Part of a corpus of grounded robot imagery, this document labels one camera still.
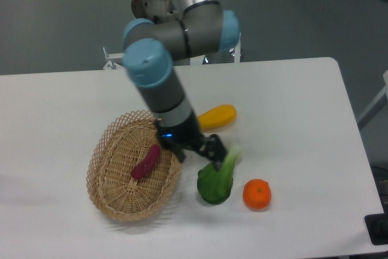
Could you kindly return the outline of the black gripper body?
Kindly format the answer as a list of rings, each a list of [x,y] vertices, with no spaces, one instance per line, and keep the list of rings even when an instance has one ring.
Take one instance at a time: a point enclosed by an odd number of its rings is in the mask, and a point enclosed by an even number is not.
[[[199,149],[204,144],[196,115],[192,112],[183,122],[174,126],[163,126],[161,120],[155,120],[156,138],[163,149],[174,147]]]

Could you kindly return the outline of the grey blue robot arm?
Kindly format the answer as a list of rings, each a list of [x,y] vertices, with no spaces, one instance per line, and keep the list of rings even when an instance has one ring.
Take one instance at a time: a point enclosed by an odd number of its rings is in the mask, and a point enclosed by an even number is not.
[[[160,145],[180,161],[191,150],[220,169],[227,151],[217,135],[201,133],[173,64],[229,50],[239,39],[238,18],[218,0],[143,0],[124,29],[122,64],[155,117]]]

